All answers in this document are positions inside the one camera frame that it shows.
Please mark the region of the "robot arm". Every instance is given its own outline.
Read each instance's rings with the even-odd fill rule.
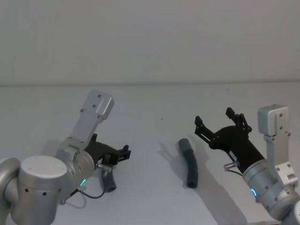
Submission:
[[[0,162],[0,225],[8,213],[18,225],[50,225],[58,203],[74,193],[83,180],[92,176],[104,156],[110,163],[128,159],[128,146],[115,150],[96,142],[97,125],[106,120],[113,98],[90,91],[71,135],[61,143],[56,157],[33,156],[21,163],[16,158]]]
[[[235,114],[228,108],[226,115],[235,126],[211,132],[200,117],[196,117],[195,134],[212,149],[221,149],[233,163],[225,170],[237,167],[250,187],[255,201],[282,225],[300,224],[300,197],[295,192],[298,178],[288,162],[289,110],[280,105],[263,107],[258,111],[258,127],[267,142],[267,160],[249,141],[248,126],[243,114]]]

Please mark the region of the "green led light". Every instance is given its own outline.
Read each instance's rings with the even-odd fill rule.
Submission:
[[[80,186],[82,186],[85,182],[86,182],[86,179],[84,179],[84,180],[81,182],[81,185],[80,185]]]

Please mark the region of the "cable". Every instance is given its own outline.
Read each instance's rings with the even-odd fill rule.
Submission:
[[[105,194],[105,190],[102,192],[101,195],[99,195],[99,196],[97,196],[97,197],[90,196],[90,195],[88,195],[87,193],[85,193],[85,192],[83,192],[83,191],[81,191],[81,190],[78,190],[78,192],[81,193],[81,194],[83,194],[83,195],[85,195],[85,196],[87,196],[88,198],[91,198],[91,199],[98,199],[98,198],[101,198],[101,197]]]
[[[232,172],[232,173],[235,173],[235,174],[238,174],[239,176],[243,176],[243,174],[239,173],[239,172],[236,172],[236,171],[233,171],[233,170],[227,170],[228,172]]]
[[[70,194],[70,197],[72,197],[73,195],[75,195],[77,192],[78,192],[78,189],[76,189],[75,191],[73,191],[73,192]]]

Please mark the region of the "black foam tube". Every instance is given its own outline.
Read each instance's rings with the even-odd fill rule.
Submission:
[[[107,173],[107,175],[105,175],[105,171],[102,171],[101,176],[102,176],[102,181],[103,181],[105,192],[112,192],[115,189],[117,189],[117,185],[116,185],[116,183],[114,181],[114,178],[113,178],[113,165],[108,164],[108,162],[109,162],[108,157],[104,157],[102,159],[102,164],[111,167],[112,171]]]
[[[198,165],[192,146],[187,138],[178,142],[179,149],[187,163],[187,186],[196,188],[198,186]]]

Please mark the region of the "blue led light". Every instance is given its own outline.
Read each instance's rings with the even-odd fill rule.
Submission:
[[[256,197],[256,191],[254,189],[251,189],[253,195]]]

